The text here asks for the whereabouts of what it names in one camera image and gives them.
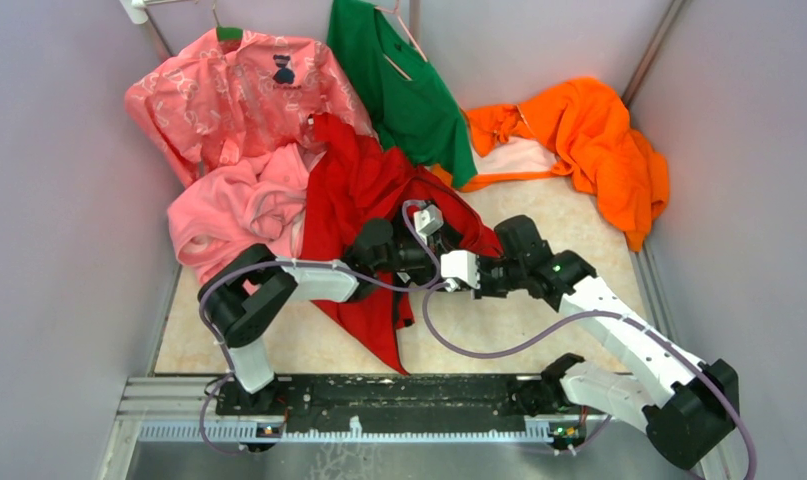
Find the red jacket black lining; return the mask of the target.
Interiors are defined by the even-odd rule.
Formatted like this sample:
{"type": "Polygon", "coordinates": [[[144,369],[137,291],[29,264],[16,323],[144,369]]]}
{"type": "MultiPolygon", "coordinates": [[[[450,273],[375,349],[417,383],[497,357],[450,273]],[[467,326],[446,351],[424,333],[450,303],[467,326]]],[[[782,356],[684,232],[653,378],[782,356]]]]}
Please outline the red jacket black lining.
{"type": "MultiPolygon", "coordinates": [[[[406,200],[436,203],[460,234],[461,249],[501,255],[497,236],[475,210],[437,176],[413,166],[399,148],[383,150],[376,139],[332,114],[315,116],[314,137],[327,151],[309,174],[301,259],[343,258],[364,223],[392,219],[406,200]]],[[[379,288],[357,302],[314,304],[384,364],[405,371],[396,331],[414,319],[407,294],[379,288]]]]}

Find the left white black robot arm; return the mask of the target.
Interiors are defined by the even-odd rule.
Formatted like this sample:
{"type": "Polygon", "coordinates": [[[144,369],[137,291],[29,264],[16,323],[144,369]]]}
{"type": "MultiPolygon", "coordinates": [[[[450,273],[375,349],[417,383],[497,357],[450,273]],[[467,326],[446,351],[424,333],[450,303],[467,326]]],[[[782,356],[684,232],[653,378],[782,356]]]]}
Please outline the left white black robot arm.
{"type": "Polygon", "coordinates": [[[376,357],[398,359],[396,331],[413,321],[409,293],[433,283],[440,255],[461,240],[424,209],[367,221],[335,260],[277,257],[261,244],[246,249],[198,293],[201,317],[228,364],[219,413],[264,414],[282,405],[262,336],[290,301],[315,304],[376,357]]]}

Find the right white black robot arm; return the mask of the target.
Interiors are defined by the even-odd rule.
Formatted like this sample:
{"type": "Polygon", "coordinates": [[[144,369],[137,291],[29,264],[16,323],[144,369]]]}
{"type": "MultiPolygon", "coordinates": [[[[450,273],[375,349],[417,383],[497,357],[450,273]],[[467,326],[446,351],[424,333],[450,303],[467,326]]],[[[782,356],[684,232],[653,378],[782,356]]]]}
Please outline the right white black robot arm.
{"type": "Polygon", "coordinates": [[[626,367],[609,372],[565,354],[544,372],[542,398],[555,412],[575,404],[612,415],[643,432],[670,464],[695,467],[741,424],[739,378],[722,359],[707,363],[683,350],[628,306],[579,254],[555,253],[534,221],[497,225],[499,258],[480,260],[480,291],[525,291],[545,301],[561,324],[585,329],[626,367]]]}

